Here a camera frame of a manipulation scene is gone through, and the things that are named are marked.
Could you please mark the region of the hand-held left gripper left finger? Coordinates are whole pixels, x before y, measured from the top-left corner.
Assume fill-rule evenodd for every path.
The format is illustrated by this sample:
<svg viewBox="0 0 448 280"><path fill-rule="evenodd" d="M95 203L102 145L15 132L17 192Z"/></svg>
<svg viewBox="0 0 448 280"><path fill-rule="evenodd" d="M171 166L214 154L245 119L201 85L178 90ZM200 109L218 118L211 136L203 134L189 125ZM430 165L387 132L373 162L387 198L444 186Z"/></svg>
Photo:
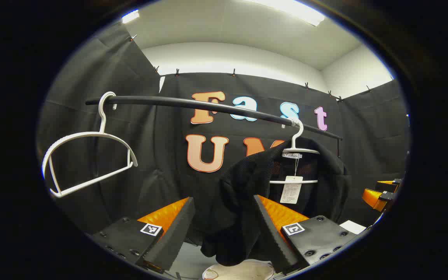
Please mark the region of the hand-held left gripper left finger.
<svg viewBox="0 0 448 280"><path fill-rule="evenodd" d="M162 274L178 256L194 213L187 197L143 217L123 217L90 238L119 259Z"/></svg>

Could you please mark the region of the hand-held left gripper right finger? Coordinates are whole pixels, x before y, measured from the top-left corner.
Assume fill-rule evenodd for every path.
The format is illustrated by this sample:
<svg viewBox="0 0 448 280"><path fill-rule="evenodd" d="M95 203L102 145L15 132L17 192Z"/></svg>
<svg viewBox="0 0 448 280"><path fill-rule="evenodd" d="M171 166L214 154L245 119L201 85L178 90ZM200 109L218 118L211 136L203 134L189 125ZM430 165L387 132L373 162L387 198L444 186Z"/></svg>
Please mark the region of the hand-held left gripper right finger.
<svg viewBox="0 0 448 280"><path fill-rule="evenodd" d="M254 195L264 254L276 272L288 274L336 253L355 234L323 215L308 218L279 203Z"/></svg>

